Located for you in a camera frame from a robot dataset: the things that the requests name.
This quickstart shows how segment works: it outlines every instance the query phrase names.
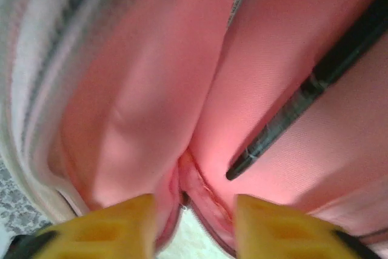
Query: pink fabric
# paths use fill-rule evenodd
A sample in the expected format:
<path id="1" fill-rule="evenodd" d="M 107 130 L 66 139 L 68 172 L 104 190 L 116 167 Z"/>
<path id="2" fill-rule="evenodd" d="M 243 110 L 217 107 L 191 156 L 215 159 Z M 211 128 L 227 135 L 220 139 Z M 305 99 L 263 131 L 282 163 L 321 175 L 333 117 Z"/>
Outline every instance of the pink fabric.
<path id="1" fill-rule="evenodd" d="M 355 235 L 374 233 L 376 230 L 384 229 L 387 224 L 387 215 L 382 215 L 388 210 L 387 189 L 388 175 L 331 201 L 314 211 L 313 215 L 333 221 L 351 230 Z"/>
<path id="2" fill-rule="evenodd" d="M 71 180 L 90 207 L 155 193 L 163 229 L 179 203 L 172 169 L 198 120 L 231 5 L 136 0 L 117 23 L 63 119 Z"/>
<path id="3" fill-rule="evenodd" d="M 385 37 L 249 171 L 232 182 L 225 178 L 241 143 L 259 132 L 369 2 L 244 0 L 189 145 L 226 211 L 236 193 L 247 193 L 310 212 L 388 174 Z M 197 188 L 193 183 L 189 195 Z M 388 221 L 384 203 L 374 212 Z"/>
<path id="4" fill-rule="evenodd" d="M 225 179 L 242 141 L 370 1 L 244 0 L 224 40 L 232 0 L 137 0 L 64 115 L 70 179 L 92 208 L 155 193 L 162 230 L 184 153 L 180 186 L 231 247 L 236 193 L 311 212 L 385 179 L 388 37 L 248 172 Z M 388 221 L 382 207 L 373 226 Z M 350 228 L 372 229 L 358 222 Z"/>

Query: black stripe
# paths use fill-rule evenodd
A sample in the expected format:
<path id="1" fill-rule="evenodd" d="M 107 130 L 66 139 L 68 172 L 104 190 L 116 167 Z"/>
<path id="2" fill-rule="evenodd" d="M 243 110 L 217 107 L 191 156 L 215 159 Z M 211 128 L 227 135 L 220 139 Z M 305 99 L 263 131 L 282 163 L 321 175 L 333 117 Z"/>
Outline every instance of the black stripe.
<path id="1" fill-rule="evenodd" d="M 64 36 L 64 32 L 66 28 L 68 27 L 70 21 L 72 20 L 75 11 L 79 9 L 81 6 L 83 0 L 68 0 L 67 5 L 63 8 L 63 11 L 61 13 L 61 19 L 62 19 L 62 25 L 56 29 L 56 38 L 53 40 L 50 50 L 48 51 L 48 54 L 41 64 L 41 68 L 39 69 L 38 75 L 34 81 L 33 89 L 31 91 L 31 94 L 28 98 L 28 106 L 27 111 L 23 120 L 23 130 L 22 130 L 22 152 L 24 152 L 24 146 L 25 146 L 25 135 L 27 132 L 27 125 L 30 122 L 31 119 L 31 113 L 32 108 L 35 102 L 35 99 L 38 95 L 39 88 L 42 84 L 42 81 L 45 78 L 45 74 L 47 73 L 47 69 L 49 65 L 51 64 L 51 60 L 56 52 L 56 49 L 58 48 L 58 44 L 62 41 L 62 38 Z"/>

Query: yellow plastic piece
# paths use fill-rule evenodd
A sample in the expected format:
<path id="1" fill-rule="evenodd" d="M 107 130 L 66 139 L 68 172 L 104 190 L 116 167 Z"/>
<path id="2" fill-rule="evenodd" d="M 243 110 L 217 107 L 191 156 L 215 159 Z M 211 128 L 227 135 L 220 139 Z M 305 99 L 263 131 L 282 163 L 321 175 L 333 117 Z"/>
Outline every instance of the yellow plastic piece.
<path id="1" fill-rule="evenodd" d="M 147 194 L 50 227 L 59 235 L 34 259 L 154 258 L 155 212 Z"/>
<path id="2" fill-rule="evenodd" d="M 238 195 L 235 232 L 239 259 L 356 259 L 336 239 L 339 226 L 249 195 Z"/>

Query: gray patterned surface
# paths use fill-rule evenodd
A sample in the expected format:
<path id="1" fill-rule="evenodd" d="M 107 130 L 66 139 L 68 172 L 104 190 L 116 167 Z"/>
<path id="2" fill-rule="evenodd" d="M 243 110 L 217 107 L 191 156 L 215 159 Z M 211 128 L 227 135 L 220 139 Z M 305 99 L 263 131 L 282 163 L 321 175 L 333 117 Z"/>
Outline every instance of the gray patterned surface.
<path id="1" fill-rule="evenodd" d="M 18 189 L 1 158 L 0 219 L 10 235 L 29 234 L 49 223 Z"/>

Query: pen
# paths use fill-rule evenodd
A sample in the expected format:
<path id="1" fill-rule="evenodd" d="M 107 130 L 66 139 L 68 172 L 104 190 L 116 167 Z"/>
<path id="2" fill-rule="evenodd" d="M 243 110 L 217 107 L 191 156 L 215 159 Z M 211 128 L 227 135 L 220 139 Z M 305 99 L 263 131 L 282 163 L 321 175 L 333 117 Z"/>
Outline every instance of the pen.
<path id="1" fill-rule="evenodd" d="M 326 89 L 336 83 L 388 28 L 388 0 L 374 0 L 313 68 L 226 172 L 233 180 L 246 171 Z"/>

